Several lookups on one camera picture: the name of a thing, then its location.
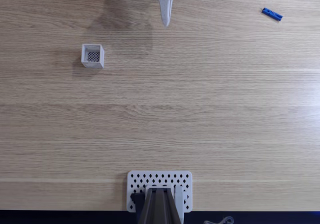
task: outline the cable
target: cable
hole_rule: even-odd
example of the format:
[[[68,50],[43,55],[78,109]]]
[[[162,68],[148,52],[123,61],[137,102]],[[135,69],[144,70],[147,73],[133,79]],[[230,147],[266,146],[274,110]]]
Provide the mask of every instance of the cable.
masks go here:
[[[234,224],[235,220],[231,216],[227,216],[219,223],[213,223],[208,220],[206,220],[203,224]]]

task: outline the wooden table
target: wooden table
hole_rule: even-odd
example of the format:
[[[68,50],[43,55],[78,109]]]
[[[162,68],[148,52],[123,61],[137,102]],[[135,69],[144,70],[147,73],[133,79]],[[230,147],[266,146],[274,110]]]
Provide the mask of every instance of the wooden table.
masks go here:
[[[194,210],[319,210],[319,6],[0,0],[0,209],[125,210],[128,171],[182,169]]]

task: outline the white container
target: white container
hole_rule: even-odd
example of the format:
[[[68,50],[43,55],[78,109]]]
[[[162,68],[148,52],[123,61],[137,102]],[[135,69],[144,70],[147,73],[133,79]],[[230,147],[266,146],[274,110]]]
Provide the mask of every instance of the white container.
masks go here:
[[[102,45],[82,45],[81,62],[86,68],[103,68],[104,57]]]

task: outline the blue object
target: blue object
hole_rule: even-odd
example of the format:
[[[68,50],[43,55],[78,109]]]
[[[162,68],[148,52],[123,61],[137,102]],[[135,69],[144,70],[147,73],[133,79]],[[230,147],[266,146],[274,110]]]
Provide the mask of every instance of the blue object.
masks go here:
[[[281,21],[282,20],[282,15],[277,14],[276,12],[273,12],[271,10],[268,10],[267,8],[264,8],[262,10],[262,13],[264,13],[265,15],[270,16],[271,18]]]

